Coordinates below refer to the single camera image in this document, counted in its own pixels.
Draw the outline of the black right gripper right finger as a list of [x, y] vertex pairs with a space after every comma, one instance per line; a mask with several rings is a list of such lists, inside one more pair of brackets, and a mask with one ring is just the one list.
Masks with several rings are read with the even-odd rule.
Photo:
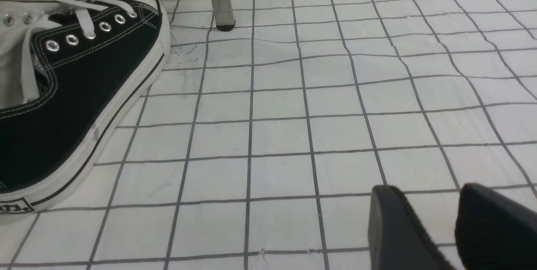
[[535, 270], [535, 211], [478, 183], [460, 192], [455, 243], [466, 270]]

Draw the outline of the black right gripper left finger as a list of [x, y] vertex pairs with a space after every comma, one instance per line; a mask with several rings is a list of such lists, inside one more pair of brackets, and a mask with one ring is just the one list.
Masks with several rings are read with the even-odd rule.
[[395, 186], [372, 188], [368, 243], [372, 270], [454, 269]]

